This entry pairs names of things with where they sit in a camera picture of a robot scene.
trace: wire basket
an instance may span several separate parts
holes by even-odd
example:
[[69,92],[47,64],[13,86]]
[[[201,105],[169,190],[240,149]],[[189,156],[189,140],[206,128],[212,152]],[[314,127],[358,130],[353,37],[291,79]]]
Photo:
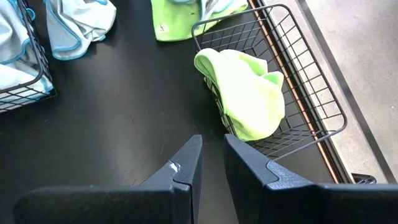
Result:
[[[217,25],[206,31],[206,26],[215,22]],[[270,72],[284,74],[285,117],[272,136],[248,142],[266,156],[281,159],[345,128],[346,116],[286,6],[264,6],[210,19],[195,24],[192,31],[195,29],[204,33],[193,35],[197,50],[239,50],[266,60]],[[223,124],[236,135],[231,119],[223,113],[216,85],[207,78],[205,82],[213,92]]]
[[54,89],[52,89],[51,91],[38,91],[32,88],[33,84],[37,82],[43,82],[44,77],[52,83],[52,77],[49,73],[49,66],[48,61],[45,57],[44,48],[40,44],[39,35],[31,18],[32,10],[28,8],[27,2],[25,0],[17,0],[17,7],[19,8],[19,12],[17,13],[20,13],[20,17],[26,27],[30,39],[30,44],[28,44],[29,46],[27,47],[32,47],[33,53],[37,61],[35,69],[38,70],[39,73],[33,80],[29,82],[20,83],[18,85],[0,90],[0,113],[10,111],[15,108],[41,101],[56,95]]

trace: gray floor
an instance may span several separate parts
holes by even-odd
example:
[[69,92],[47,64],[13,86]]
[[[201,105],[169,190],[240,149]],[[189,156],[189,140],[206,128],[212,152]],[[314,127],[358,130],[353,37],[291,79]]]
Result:
[[[386,182],[376,158],[358,122],[337,84],[297,0],[264,0],[270,4],[285,4],[295,16],[325,75],[348,117],[348,126],[333,142],[351,172],[374,175],[379,183]],[[394,71],[398,48],[396,9],[398,2],[384,0],[307,0],[332,54],[336,58],[349,88],[353,92],[384,157],[398,177],[398,151],[395,133],[398,119],[398,96]]]

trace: green cloth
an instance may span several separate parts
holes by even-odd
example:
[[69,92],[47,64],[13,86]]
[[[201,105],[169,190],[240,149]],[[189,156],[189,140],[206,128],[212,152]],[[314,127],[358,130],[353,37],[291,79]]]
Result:
[[[200,20],[199,4],[176,4],[169,0],[151,0],[152,17],[156,39],[159,41],[185,40],[192,37],[192,26]],[[246,0],[234,0],[224,11],[214,13],[210,19],[241,12],[248,6]],[[216,24],[216,21],[206,24],[206,30]],[[195,35],[203,33],[203,27],[195,30]]]
[[268,72],[265,60],[236,50],[203,49],[194,64],[216,85],[238,138],[253,141],[275,132],[285,116],[282,73]]

